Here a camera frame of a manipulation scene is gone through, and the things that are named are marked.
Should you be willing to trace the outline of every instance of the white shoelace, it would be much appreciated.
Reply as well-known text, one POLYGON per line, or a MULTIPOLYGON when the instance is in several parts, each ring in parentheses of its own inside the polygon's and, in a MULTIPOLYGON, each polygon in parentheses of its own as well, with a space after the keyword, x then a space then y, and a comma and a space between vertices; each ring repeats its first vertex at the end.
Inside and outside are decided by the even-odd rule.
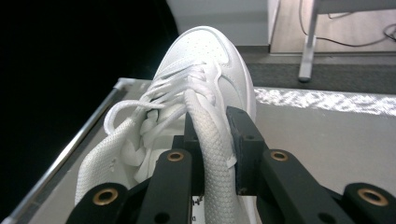
POLYGON ((215 63, 207 60, 183 59, 168 65, 152 81, 147 92, 139 100, 126 100, 115 104, 107 113, 104 128, 107 134, 115 132, 114 120, 124 108, 138 106, 148 111, 148 117, 140 129, 143 144, 138 150, 127 143, 122 150, 128 150, 125 163, 139 166, 134 178, 138 182, 148 178, 149 157, 152 143, 173 121, 189 112, 197 132, 205 166, 205 220, 206 223, 243 223, 246 217, 241 213, 234 189, 233 167, 229 169, 224 150, 232 150, 229 142, 221 141, 221 135, 209 113, 201 107, 197 94, 215 106, 216 94, 208 88, 202 64, 215 63), (157 123, 158 111, 177 105, 168 118, 157 123))

